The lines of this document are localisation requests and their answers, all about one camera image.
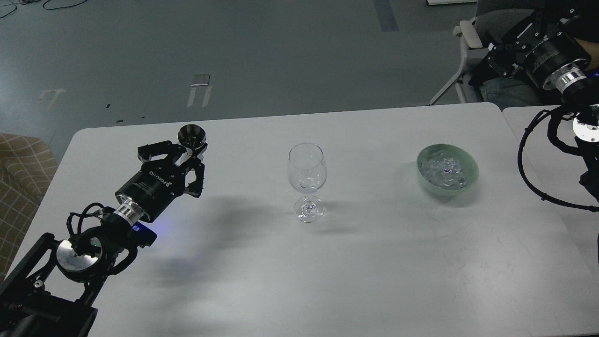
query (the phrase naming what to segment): robotiq logo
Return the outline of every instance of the robotiq logo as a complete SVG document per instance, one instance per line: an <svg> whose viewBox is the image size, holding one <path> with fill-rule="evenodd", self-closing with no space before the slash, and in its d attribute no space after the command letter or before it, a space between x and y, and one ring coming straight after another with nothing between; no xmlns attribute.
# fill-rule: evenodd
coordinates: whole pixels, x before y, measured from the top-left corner
<svg viewBox="0 0 599 337"><path fill-rule="evenodd" d="M158 174L156 174L152 171L150 171L150 175L155 177L156 179L158 179L158 181L163 183L166 187L169 187L173 184L172 182L168 182L168 181L164 180L162 177L160 177Z"/></svg>

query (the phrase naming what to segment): chair armrest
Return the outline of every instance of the chair armrest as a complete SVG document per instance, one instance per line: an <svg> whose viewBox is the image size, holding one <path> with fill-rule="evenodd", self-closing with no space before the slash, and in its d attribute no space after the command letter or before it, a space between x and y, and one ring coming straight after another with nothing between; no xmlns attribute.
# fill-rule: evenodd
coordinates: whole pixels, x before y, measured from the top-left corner
<svg viewBox="0 0 599 337"><path fill-rule="evenodd" d="M470 49L481 49L483 47L483 43L480 41L479 35L470 21L460 21L459 29Z"/></svg>

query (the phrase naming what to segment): black cable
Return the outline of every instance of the black cable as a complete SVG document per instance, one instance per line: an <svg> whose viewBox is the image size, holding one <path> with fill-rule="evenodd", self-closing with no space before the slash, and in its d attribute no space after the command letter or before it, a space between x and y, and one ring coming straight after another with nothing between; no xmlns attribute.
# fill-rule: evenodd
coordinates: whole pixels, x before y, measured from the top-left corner
<svg viewBox="0 0 599 337"><path fill-rule="evenodd" d="M535 192L535 194L537 194L539 197L541 197L541 200L547 200L551 203L560 205L560 206L564 206L564 207L570 207L570 208L576 208L576 209L584 209L584 210L590 210L591 212L598 212L599 211L599 207L598 206L583 206L580 204L573 204L573 203L569 203L567 201L564 200L560 200L558 198L552 197L551 195L541 191L540 189L538 189L536 186L533 185L533 183L531 183L528 178L526 177L526 173L524 172L524 165L522 164L522 156L523 156L523 152L524 152L524 146L526 145L526 140L528 139L528 136L530 136L530 134L533 132L534 128L545 118L547 118L548 116L551 116L553 111L548 111L548 110L542 110L540 111L534 118L533 120L530 122L530 124L528 125L527 128L524 129L524 135L522 136L522 140L520 141L520 146L518 148L518 170L520 171L520 176L522 176L522 180L524 180L524 183L526 184L526 186L528 186L528 188L532 191Z"/></svg>
<svg viewBox="0 0 599 337"><path fill-rule="evenodd" d="M89 218L91 216L96 216L95 212L88 213L89 210L95 206L100 207L100 209L104 208L104 205L101 203L91 203L91 204L87 205L87 207L84 208L83 211L81 212L81 216L79 216L79 222L77 223L77 234L81 234L81 228L83 227L83 219Z"/></svg>
<svg viewBox="0 0 599 337"><path fill-rule="evenodd" d="M42 7L44 7L44 9L45 9L45 10L53 11L53 10L61 10L61 9L63 9L63 8L72 8L72 7L79 6L79 5L81 5L81 4L85 3L85 2L87 2L87 0L83 0L83 1L79 2L78 4L74 4L74 5L70 5L70 6L64 6L64 7L55 7L55 8L46 8L46 4L47 4L48 2L50 2L50 1L52 1L52 0L46 0L46 2L44 2L44 4L42 5Z"/></svg>
<svg viewBox="0 0 599 337"><path fill-rule="evenodd" d="M3 16L0 16L0 19L2 19L3 17L7 17L7 16L9 16L9 15L13 14L13 13L14 13L14 11L16 11L16 10L17 10L17 5L16 5L16 4L13 2L13 0L9 0L9 1L10 1L10 3L11 3L13 6L14 6L14 8L13 8L13 10L11 10L10 12L8 12L7 14L4 14Z"/></svg>

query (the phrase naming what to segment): white table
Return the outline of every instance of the white table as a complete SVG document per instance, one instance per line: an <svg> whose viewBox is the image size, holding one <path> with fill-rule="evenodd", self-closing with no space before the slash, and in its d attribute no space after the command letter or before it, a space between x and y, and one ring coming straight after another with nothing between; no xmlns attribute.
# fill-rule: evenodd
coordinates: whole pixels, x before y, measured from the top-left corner
<svg viewBox="0 0 599 337"><path fill-rule="evenodd" d="M539 111L553 108L555 106L508 108L503 110L503 114L514 135L521 139L524 128L530 124ZM537 173L542 189L564 201L597 206L599 203L596 199L578 183L580 175L587 171L584 161L581 157L561 152L549 143L547 139L548 122L549 118L534 129L524 148L524 155ZM564 121L560 124L558 137L571 146L576 145L572 122ZM556 206L556 209L595 279L599 280L599 263L597 261L599 213L562 206Z"/></svg>
<svg viewBox="0 0 599 337"><path fill-rule="evenodd" d="M114 192L137 146L185 123L77 133L17 261L45 231ZM184 195L94 303L90 336L555 336L599 332L599 287L555 208L521 182L517 142L492 104L197 122L208 137L200 199ZM289 149L321 145L325 217L294 218ZM477 159L468 193L443 198L415 158L451 143ZM48 289L81 287L55 272Z"/></svg>

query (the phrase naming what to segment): glass stem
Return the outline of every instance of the glass stem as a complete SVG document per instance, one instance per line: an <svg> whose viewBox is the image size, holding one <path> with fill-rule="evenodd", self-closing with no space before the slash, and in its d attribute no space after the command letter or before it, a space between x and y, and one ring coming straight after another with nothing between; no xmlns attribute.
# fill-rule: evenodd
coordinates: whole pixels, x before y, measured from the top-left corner
<svg viewBox="0 0 599 337"><path fill-rule="evenodd" d="M304 213L311 214L316 211L316 203L313 201L308 201L302 207L304 209Z"/></svg>

